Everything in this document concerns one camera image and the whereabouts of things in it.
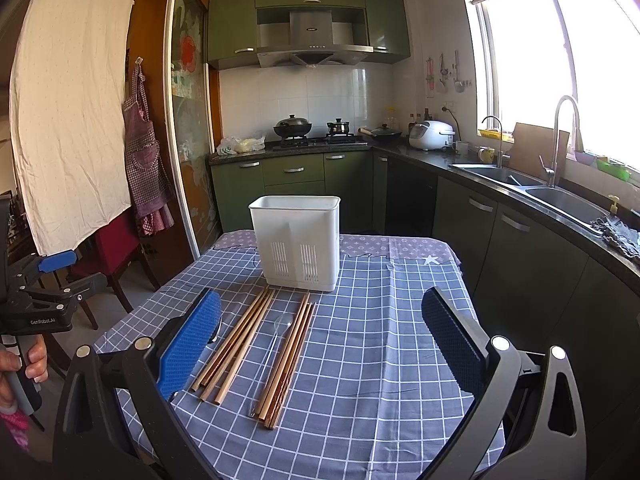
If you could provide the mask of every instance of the table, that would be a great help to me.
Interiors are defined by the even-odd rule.
[[[154,336],[204,286],[220,294],[225,335],[266,284],[251,236],[221,238],[98,339],[97,350],[121,350],[141,335]],[[459,311],[475,317],[448,246],[428,238],[347,235],[341,235],[340,246],[336,289],[311,295],[318,307],[276,430],[248,416],[248,393],[271,341],[268,322],[220,406],[191,392],[175,396],[178,417],[221,475],[414,480],[471,405],[473,397],[460,391],[420,314],[424,291],[437,285]],[[412,257],[397,257],[402,254]],[[295,311],[303,295],[276,290],[267,321]],[[189,384],[220,340],[205,349]],[[259,394],[256,388],[252,397]],[[133,439],[152,452],[128,392],[118,396]],[[503,445],[500,430],[481,466],[495,463]]]

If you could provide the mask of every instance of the window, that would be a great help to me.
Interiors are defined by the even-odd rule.
[[[615,0],[472,0],[481,6],[489,110],[553,127],[560,96],[580,108],[585,150],[640,169],[640,33]],[[560,128],[573,129],[562,107]]]

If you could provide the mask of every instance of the checkered apron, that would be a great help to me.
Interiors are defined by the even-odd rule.
[[[131,81],[131,95],[123,104],[125,123],[124,161],[131,199],[144,235],[171,227],[167,202],[172,198],[160,147],[149,120],[149,107],[143,82],[145,76],[136,63]]]

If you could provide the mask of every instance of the wooden chopstick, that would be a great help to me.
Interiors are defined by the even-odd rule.
[[[284,347],[284,350],[282,351],[282,353],[280,354],[280,358],[278,359],[278,366],[273,368],[268,387],[265,387],[263,391],[264,397],[260,398],[260,404],[258,405],[258,408],[260,409],[260,411],[258,412],[257,411],[258,408],[256,409],[256,412],[259,413],[258,414],[259,420],[264,420],[265,417],[267,416],[267,412],[269,411],[269,406],[271,404],[271,401],[273,400],[273,396],[276,393],[276,386],[280,382],[280,378],[282,377],[282,373],[284,372],[284,367],[289,357],[289,353],[291,352],[293,343],[296,339],[296,334],[298,333],[298,330],[300,329],[300,325],[302,324],[303,314],[306,309],[306,304],[308,300],[309,300],[309,292],[305,294],[304,298],[300,302],[300,307],[296,314],[295,323],[291,329],[291,332],[289,333],[289,337],[287,338],[287,343]]]
[[[229,388],[231,387],[231,383],[234,381],[234,378],[236,377],[238,368],[240,368],[240,365],[242,364],[242,360],[244,359],[244,356],[248,351],[249,346],[251,346],[251,342],[254,340],[255,333],[257,332],[258,327],[262,322],[262,318],[264,317],[264,314],[267,312],[267,310],[271,306],[271,303],[273,303],[273,297],[275,296],[275,294],[276,294],[276,291],[272,290],[271,294],[269,295],[267,300],[264,302],[262,309],[258,313],[258,316],[255,318],[254,325],[251,327],[251,329],[249,330],[249,333],[244,338],[244,343],[242,344],[242,348],[236,355],[236,360],[234,361],[231,369],[229,370],[229,373],[226,375],[226,379],[222,383],[222,386],[220,386],[220,390],[218,391],[216,398],[213,400],[214,404],[220,404],[223,400],[225,400],[225,396],[228,393]]]
[[[271,405],[270,413],[264,421],[264,425],[268,430],[272,430],[276,427],[278,422],[278,418],[280,417],[280,412],[284,405],[284,401],[286,400],[287,393],[289,391],[289,386],[291,383],[291,379],[293,377],[293,373],[296,371],[298,367],[298,361],[300,360],[300,353],[302,352],[302,346],[306,339],[306,333],[308,332],[309,325],[311,324],[311,317],[313,316],[313,310],[316,306],[314,304],[310,304],[305,313],[305,319],[302,323],[302,329],[298,333],[298,339],[296,341],[295,350],[292,353],[292,357],[287,361],[287,370],[284,377],[284,380],[281,383],[280,389],[276,393],[276,397],[274,402]]]
[[[260,291],[260,293],[258,293],[255,299],[252,301],[251,305],[249,305],[249,307],[244,311],[244,314],[242,314],[242,317],[238,320],[236,325],[233,327],[232,331],[226,336],[222,345],[220,345],[220,347],[212,355],[211,359],[209,359],[209,362],[207,362],[204,368],[200,371],[198,377],[196,378],[195,381],[193,381],[193,384],[191,385],[191,389],[194,392],[200,387],[201,384],[206,384],[207,382],[209,382],[209,380],[206,380],[206,377],[209,374],[209,371],[214,367],[214,364],[216,364],[216,361],[218,361],[219,363],[221,361],[221,358],[224,359],[224,356],[225,356],[224,354],[226,354],[226,350],[230,348],[230,345],[233,343],[236,333],[242,330],[242,327],[244,326],[247,318],[251,315],[251,312],[253,311],[254,306],[256,305],[256,303],[258,303],[258,300],[260,300],[260,298],[263,297],[266,291],[267,291],[267,287],[265,286]]]
[[[209,395],[213,391],[213,388],[216,387],[216,384],[220,380],[220,377],[222,377],[222,374],[225,372],[226,367],[229,366],[229,363],[233,360],[235,355],[238,353],[240,347],[242,346],[242,343],[246,338],[246,334],[248,330],[250,330],[251,327],[254,325],[254,321],[257,318],[257,316],[260,314],[262,310],[262,306],[266,302],[267,298],[268,296],[264,296],[262,300],[260,300],[260,302],[256,304],[251,316],[248,317],[248,321],[245,324],[244,329],[242,330],[241,333],[237,334],[237,337],[233,342],[233,345],[231,346],[231,348],[228,349],[224,360],[215,369],[212,368],[211,372],[213,372],[214,375],[212,378],[210,378],[209,383],[207,383],[207,387],[205,388],[204,392],[201,394],[200,396],[201,400],[207,400],[207,397],[209,397]]]

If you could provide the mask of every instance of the black dishwasher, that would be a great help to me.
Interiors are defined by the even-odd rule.
[[[385,235],[430,237],[438,177],[399,158],[386,168]]]

